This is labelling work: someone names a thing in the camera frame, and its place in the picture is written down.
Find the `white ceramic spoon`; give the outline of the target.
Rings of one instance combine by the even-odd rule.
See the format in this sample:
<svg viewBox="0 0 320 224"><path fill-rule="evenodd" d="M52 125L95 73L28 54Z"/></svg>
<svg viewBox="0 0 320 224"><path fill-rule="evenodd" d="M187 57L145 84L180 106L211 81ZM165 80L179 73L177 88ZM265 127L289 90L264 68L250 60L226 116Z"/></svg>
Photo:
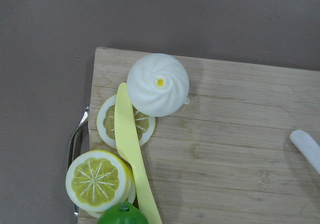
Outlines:
<svg viewBox="0 0 320 224"><path fill-rule="evenodd" d="M290 140L294 146L303 154L309 161L317 173L320 171L320 152L319 145L316 141L305 131L295 130L290 134Z"/></svg>

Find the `lemon slice back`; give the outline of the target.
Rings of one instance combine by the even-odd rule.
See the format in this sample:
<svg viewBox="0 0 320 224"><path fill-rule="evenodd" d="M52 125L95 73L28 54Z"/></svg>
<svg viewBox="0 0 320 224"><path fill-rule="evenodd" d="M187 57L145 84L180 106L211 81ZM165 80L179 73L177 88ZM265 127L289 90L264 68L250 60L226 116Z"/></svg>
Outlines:
<svg viewBox="0 0 320 224"><path fill-rule="evenodd" d="M103 103L96 118L97 130L101 139L112 148L116 148L114 132L115 104L116 95L113 95ZM135 107L133 107L133 115L139 144L142 146L152 136L155 129L156 118L141 113Z"/></svg>

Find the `green lime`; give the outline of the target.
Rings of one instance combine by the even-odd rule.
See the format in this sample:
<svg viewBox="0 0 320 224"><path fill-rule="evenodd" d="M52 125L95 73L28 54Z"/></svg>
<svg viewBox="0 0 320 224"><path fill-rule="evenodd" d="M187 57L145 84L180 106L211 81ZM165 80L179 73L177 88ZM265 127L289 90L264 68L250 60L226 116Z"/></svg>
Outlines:
<svg viewBox="0 0 320 224"><path fill-rule="evenodd" d="M97 221L97 224L111 223L144 224L148 219L135 206L124 201L107 209Z"/></svg>

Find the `white steamed bun toy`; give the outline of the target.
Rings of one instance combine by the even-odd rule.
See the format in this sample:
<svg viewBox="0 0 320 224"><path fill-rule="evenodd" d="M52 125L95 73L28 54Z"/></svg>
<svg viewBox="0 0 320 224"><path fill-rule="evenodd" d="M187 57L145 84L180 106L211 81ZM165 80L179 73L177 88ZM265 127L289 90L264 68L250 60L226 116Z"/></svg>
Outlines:
<svg viewBox="0 0 320 224"><path fill-rule="evenodd" d="M167 54L140 58L127 76L127 92L141 113L163 117L189 102L189 77L183 65Z"/></svg>

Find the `lemon slice front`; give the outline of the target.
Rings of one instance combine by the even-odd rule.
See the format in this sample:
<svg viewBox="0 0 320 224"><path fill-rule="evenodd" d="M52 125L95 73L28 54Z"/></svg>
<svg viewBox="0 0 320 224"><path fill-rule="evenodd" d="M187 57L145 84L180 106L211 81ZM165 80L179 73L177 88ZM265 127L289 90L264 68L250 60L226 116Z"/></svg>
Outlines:
<svg viewBox="0 0 320 224"><path fill-rule="evenodd" d="M65 187L71 201L99 218L108 208L136 198L132 169L105 150L88 151L70 165Z"/></svg>

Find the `lemon slice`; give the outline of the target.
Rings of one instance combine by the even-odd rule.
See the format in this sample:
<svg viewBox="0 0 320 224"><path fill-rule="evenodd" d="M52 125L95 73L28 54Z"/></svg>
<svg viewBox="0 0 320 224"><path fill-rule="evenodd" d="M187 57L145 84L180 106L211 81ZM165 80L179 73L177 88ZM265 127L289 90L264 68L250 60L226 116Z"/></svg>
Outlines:
<svg viewBox="0 0 320 224"><path fill-rule="evenodd" d="M132 169L105 150L88 151L70 165L65 187L71 201L99 218L108 208L136 198Z"/></svg>
<svg viewBox="0 0 320 224"><path fill-rule="evenodd" d="M116 95L113 95L103 103L96 118L97 130L101 139L112 148L116 148L114 132L115 104ZM141 113L135 107L133 107L133 115L139 144L142 146L152 136L155 129L156 118Z"/></svg>

